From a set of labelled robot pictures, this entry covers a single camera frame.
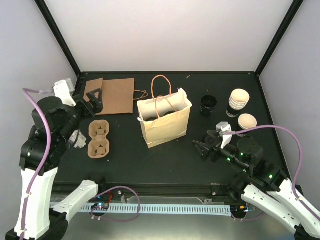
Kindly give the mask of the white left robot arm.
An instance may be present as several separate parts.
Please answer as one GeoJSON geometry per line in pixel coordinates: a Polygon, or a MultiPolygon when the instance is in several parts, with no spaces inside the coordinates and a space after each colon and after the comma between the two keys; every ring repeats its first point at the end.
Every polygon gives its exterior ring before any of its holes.
{"type": "Polygon", "coordinates": [[[103,110],[102,90],[88,92],[89,101],[80,95],[71,97],[71,105],[57,96],[38,102],[24,95],[34,106],[28,140],[21,147],[22,195],[16,226],[5,235],[7,240],[61,240],[69,222],[90,199],[103,199],[108,192],[105,177],[97,173],[85,178],[61,203],[50,207],[52,188],[67,143],[82,120],[103,110]]]}

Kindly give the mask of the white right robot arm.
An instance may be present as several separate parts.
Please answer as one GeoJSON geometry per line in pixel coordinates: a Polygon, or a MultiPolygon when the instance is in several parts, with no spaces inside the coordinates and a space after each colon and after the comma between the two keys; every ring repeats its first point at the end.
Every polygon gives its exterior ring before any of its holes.
{"type": "Polygon", "coordinates": [[[221,132],[210,130],[192,142],[201,158],[224,160],[238,173],[227,186],[228,198],[253,205],[294,235],[296,240],[320,238],[320,215],[295,188],[287,174],[264,158],[264,149],[250,136],[232,145],[221,132]]]}

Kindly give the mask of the stack of white paper cups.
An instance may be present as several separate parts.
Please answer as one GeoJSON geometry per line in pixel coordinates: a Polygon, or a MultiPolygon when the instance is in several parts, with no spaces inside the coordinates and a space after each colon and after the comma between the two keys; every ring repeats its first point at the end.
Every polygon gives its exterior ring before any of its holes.
{"type": "Polygon", "coordinates": [[[249,100],[250,94],[246,90],[241,88],[233,90],[228,100],[227,116],[230,118],[237,117],[241,110],[246,107],[249,100]]]}

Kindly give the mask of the cream paper bag with handles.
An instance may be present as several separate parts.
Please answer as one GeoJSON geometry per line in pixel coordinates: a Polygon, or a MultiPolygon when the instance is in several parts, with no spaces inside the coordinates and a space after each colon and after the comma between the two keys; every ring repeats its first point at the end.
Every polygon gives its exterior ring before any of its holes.
{"type": "Polygon", "coordinates": [[[192,106],[183,88],[173,93],[171,82],[166,76],[155,76],[151,81],[151,98],[137,102],[137,119],[147,147],[150,149],[184,137],[187,134],[192,106]],[[168,95],[155,96],[154,82],[158,78],[164,78],[168,82],[168,95]],[[150,117],[158,117],[158,119],[146,122],[145,120],[150,117]]]}

